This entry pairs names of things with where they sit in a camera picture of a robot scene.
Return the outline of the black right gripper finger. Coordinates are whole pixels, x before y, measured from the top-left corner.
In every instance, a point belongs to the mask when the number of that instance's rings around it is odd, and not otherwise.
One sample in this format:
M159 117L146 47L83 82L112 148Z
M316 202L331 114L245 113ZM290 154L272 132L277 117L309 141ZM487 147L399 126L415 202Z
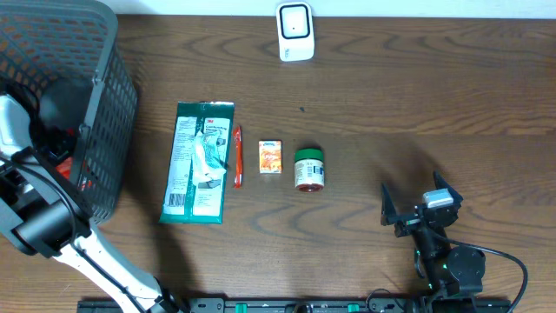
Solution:
M381 185L381 225L387 226L396 223L397 213L394 202L390 196L387 186Z
M453 201L455 203L461 203L463 201L463 197L460 193L458 193L439 173L439 171L433 172L434 177L434 184L437 190L447 189Z

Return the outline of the green-lid white jar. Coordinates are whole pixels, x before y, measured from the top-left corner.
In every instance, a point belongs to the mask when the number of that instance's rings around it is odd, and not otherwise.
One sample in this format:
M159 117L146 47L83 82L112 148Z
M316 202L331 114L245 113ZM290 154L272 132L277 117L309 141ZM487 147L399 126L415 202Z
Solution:
M295 188L317 192L325 186L324 154L320 149L306 148L295 152Z

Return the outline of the orange Kleenex tissue pack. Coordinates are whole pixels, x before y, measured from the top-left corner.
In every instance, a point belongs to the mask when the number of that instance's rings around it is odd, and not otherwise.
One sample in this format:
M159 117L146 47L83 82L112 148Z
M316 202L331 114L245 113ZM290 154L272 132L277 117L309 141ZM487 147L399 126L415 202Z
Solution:
M280 140L259 142L259 172L261 174L282 173L282 143Z

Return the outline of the red coffee stick sachet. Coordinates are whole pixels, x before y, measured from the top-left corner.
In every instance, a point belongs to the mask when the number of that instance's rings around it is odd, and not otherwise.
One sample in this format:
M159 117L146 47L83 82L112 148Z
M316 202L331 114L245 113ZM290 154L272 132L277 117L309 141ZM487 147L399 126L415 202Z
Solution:
M242 160L242 127L237 126L233 130L233 138L235 141L235 180L234 187L240 189L243 179L243 160Z

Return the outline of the mint green wipe packet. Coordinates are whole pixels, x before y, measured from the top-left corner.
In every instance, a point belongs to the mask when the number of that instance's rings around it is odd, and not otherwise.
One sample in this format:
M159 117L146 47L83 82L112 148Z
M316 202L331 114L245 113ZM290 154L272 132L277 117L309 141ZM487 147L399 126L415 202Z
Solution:
M221 180L226 174L218 150L219 130L198 132L194 138L193 178L195 185Z

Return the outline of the green 3M glove package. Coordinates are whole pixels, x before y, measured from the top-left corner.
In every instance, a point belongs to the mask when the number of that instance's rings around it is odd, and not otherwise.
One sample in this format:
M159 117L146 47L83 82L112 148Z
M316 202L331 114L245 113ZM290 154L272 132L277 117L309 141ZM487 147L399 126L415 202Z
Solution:
M234 112L231 102L178 103L160 223L222 223ZM198 132L213 130L221 132L217 145L226 174L221 180L195 185L194 138Z

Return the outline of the red snack packet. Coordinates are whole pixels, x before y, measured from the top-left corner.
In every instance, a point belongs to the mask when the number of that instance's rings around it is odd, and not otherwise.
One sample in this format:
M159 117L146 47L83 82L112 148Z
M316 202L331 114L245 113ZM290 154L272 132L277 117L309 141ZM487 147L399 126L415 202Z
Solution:
M66 158L63 162L61 162L60 164L58 164L56 166L56 170L63 176L65 177L67 180L70 179L70 174L71 174L71 167L73 165L73 157L69 156L68 158ZM82 182L82 186L81 186L81 190L84 190L86 187L91 187L92 186L92 182L91 181L87 181L84 180Z

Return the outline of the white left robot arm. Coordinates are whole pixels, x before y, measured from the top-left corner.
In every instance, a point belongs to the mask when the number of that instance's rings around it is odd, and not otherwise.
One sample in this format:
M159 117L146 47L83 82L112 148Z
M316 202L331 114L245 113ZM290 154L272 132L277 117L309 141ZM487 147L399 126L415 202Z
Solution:
M103 236L82 194L40 153L39 112L25 95L1 95L2 235L26 255L81 272L124 312L188 312L184 301Z

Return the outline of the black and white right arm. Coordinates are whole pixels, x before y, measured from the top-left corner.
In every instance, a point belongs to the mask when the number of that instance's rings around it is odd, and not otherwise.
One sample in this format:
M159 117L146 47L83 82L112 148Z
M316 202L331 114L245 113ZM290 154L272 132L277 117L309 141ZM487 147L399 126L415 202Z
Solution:
M458 219L463 197L434 172L435 189L411 213L399 214L385 184L381 185L381 225L394 226L397 237L414 240L414 267L429 283L430 293L406 300L405 312L475 312L475 294L483 290L483 252L448 242L446 228Z

